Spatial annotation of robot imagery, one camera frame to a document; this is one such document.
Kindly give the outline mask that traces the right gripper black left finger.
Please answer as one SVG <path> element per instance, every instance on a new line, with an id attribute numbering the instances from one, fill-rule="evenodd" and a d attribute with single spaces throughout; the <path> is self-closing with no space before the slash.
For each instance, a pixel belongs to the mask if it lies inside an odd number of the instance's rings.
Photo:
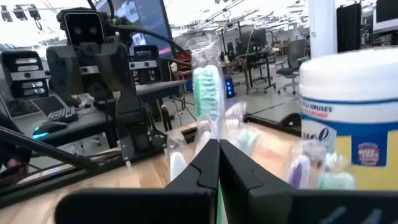
<path id="1" fill-rule="evenodd" d="M 220 145 L 210 139 L 163 189 L 82 189 L 59 201 L 55 224 L 216 224 Z"/>

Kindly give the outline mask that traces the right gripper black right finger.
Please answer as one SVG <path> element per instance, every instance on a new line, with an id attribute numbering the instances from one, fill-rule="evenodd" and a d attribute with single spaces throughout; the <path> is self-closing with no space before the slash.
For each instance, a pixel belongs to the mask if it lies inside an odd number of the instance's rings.
<path id="1" fill-rule="evenodd" d="M 398 224 L 398 191 L 296 190 L 229 141 L 220 141 L 229 224 Z"/>

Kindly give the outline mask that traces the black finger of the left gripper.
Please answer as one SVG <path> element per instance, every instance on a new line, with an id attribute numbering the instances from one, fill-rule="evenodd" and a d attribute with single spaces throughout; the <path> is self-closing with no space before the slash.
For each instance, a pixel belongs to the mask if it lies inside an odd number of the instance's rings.
<path id="1" fill-rule="evenodd" d="M 125 163 L 164 153 L 167 135 L 157 130 L 148 107 L 131 88 L 124 88 L 116 102 L 116 126 Z"/>

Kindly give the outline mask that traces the purple toothbrush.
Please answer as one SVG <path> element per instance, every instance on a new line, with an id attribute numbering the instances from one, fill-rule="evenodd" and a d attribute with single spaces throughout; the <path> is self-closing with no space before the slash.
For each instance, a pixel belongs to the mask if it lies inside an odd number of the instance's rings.
<path id="1" fill-rule="evenodd" d="M 306 189 L 310 177 L 311 142 L 300 141 L 290 149 L 287 182 L 296 189 Z"/>

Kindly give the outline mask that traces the green toothbrush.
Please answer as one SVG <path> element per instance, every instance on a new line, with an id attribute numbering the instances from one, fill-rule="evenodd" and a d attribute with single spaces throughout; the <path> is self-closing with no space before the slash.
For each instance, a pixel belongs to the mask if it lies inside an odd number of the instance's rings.
<path id="1" fill-rule="evenodd" d="M 220 140 L 224 120 L 224 73 L 220 59 L 220 38 L 195 34 L 187 42 L 193 63 L 193 96 L 197 117 L 195 155 L 211 140 Z"/>
<path id="2" fill-rule="evenodd" d="M 353 190 L 356 187 L 351 165 L 342 154 L 328 153 L 318 176 L 318 189 Z"/>

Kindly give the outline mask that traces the black operator desk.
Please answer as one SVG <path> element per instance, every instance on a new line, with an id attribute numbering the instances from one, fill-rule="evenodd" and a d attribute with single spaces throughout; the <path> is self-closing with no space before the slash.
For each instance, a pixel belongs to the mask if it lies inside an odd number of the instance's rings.
<path id="1" fill-rule="evenodd" d="M 159 82 L 150 85 L 138 85 L 137 94 L 142 101 L 156 100 L 166 98 L 170 95 L 179 94 L 179 87 L 184 81 Z M 88 138 L 95 134 L 105 133 L 110 148 L 117 146 L 116 127 L 110 116 L 108 121 L 102 111 L 93 110 L 87 114 L 81 115 L 77 121 L 70 123 L 66 128 L 55 131 L 50 134 L 34 138 L 52 146 L 62 146 L 83 138 Z"/>

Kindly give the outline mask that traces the black keyboard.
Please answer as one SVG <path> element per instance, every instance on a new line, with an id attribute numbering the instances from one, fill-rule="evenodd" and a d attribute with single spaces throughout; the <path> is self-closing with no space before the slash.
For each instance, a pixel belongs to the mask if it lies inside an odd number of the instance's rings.
<path id="1" fill-rule="evenodd" d="M 62 108 L 60 110 L 51 112 L 47 116 L 47 121 L 72 123 L 77 120 L 78 120 L 78 115 L 75 111 L 75 107 Z"/>

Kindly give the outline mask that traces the black mouse with cyan light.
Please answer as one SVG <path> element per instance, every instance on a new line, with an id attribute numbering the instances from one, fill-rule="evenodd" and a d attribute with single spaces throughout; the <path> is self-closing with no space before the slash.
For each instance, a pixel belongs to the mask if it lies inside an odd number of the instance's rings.
<path id="1" fill-rule="evenodd" d="M 67 123 L 58 122 L 58 121 L 48 121 L 34 128 L 32 139 L 40 139 L 51 133 L 65 129 L 67 126 L 68 126 Z"/>

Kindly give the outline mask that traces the monitor with blue screen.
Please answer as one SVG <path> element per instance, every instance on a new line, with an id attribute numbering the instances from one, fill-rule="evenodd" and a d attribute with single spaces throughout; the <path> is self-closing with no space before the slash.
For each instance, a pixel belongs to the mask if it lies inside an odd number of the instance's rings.
<path id="1" fill-rule="evenodd" d="M 117 26 L 134 26 L 167 38 L 172 37 L 163 0 L 99 0 L 95 6 L 99 12 L 108 15 L 113 13 Z M 160 58 L 174 57 L 175 48 L 156 37 L 128 30 L 121 31 L 120 35 L 130 55 L 134 55 L 137 45 L 155 45 Z"/>

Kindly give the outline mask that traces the computer case with blue light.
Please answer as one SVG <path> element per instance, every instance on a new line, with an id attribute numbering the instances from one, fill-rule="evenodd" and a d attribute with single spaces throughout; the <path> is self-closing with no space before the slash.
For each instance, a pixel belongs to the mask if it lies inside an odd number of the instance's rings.
<path id="1" fill-rule="evenodd" d="M 235 96 L 235 91 L 234 91 L 234 84 L 233 84 L 233 79 L 232 78 L 226 78 L 225 79 L 226 83 L 226 97 L 227 98 L 232 98 Z"/>

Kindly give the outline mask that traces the person's hand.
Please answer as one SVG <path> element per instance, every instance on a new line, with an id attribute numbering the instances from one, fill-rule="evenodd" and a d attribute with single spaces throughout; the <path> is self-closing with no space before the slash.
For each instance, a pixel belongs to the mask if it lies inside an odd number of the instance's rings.
<path id="1" fill-rule="evenodd" d="M 17 161 L 16 159 L 3 159 L 1 164 L 6 168 L 7 171 L 17 172 L 20 169 L 24 168 L 24 164 L 22 162 Z"/>

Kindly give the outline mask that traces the grey office chair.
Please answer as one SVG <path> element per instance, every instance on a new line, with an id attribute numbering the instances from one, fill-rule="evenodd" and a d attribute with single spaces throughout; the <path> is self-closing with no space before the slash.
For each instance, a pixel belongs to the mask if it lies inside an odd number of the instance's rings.
<path id="1" fill-rule="evenodd" d="M 296 89 L 299 85 L 296 80 L 299 77 L 299 69 L 301 64 L 306 61 L 306 40 L 294 40 L 289 43 L 287 60 L 277 62 L 276 65 L 280 65 L 280 68 L 276 71 L 278 77 L 284 77 L 290 80 L 290 83 L 278 88 L 277 93 L 280 94 L 281 90 L 286 90 L 287 87 L 292 88 L 292 93 L 296 94 Z"/>

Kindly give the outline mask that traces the Lysol wipes canister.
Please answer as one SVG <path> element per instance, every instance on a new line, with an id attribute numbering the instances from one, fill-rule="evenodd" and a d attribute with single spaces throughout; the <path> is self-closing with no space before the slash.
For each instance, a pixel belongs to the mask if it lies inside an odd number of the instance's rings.
<path id="1" fill-rule="evenodd" d="M 300 66 L 302 139 L 349 162 L 357 189 L 398 190 L 398 46 Z"/>

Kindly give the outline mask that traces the white square column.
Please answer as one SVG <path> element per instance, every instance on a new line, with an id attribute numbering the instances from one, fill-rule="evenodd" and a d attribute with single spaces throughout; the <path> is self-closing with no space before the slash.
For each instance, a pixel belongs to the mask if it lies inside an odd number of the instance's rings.
<path id="1" fill-rule="evenodd" d="M 335 0 L 307 0 L 312 59 L 337 53 Z"/>

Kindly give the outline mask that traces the black tall cabinet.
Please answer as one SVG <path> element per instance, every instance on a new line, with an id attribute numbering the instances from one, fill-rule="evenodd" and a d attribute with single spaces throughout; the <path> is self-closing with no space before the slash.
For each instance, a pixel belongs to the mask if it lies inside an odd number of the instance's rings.
<path id="1" fill-rule="evenodd" d="M 337 48 L 338 53 L 359 50 L 361 45 L 361 3 L 337 8 Z"/>

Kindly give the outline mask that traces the black background monitor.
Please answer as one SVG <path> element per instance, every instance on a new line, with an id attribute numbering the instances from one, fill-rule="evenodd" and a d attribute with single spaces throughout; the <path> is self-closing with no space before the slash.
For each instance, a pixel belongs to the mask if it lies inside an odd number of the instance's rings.
<path id="1" fill-rule="evenodd" d="M 373 9 L 373 32 L 398 30 L 398 0 L 377 0 Z"/>

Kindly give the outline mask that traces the black metal rig frame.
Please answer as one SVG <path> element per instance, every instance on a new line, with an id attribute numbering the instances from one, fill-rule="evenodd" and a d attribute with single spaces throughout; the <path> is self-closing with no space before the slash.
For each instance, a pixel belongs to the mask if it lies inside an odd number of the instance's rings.
<path id="1" fill-rule="evenodd" d="M 243 121 L 245 123 L 254 123 L 275 129 L 292 136 L 301 136 L 301 118 L 298 113 L 289 114 L 278 122 L 261 118 L 253 114 L 246 114 Z M 95 160 L 93 160 L 92 163 L 96 167 L 89 170 L 73 167 L 70 164 L 60 164 L 56 166 L 61 169 L 60 171 L 46 175 L 43 171 L 40 171 L 38 173 L 40 177 L 34 180 L 28 180 L 27 182 L 13 187 L 0 189 L 0 208 L 8 207 L 32 197 L 77 183 L 81 180 L 109 172 L 124 165 L 119 149 L 113 149 L 109 152 L 102 152 L 95 155 Z"/>

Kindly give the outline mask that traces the black background desk frame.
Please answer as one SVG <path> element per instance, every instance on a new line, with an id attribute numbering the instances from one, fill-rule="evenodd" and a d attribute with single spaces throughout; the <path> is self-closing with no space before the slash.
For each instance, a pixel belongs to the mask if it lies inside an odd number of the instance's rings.
<path id="1" fill-rule="evenodd" d="M 254 27 L 242 31 L 239 22 L 236 28 L 239 37 L 235 39 L 234 49 L 231 42 L 225 42 L 224 32 L 221 33 L 224 55 L 222 67 L 226 76 L 230 77 L 231 68 L 237 67 L 244 75 L 247 94 L 251 90 L 263 90 L 266 93 L 270 88 L 275 89 L 276 85 L 272 82 L 270 73 L 269 56 L 278 50 L 268 46 L 268 32 Z"/>

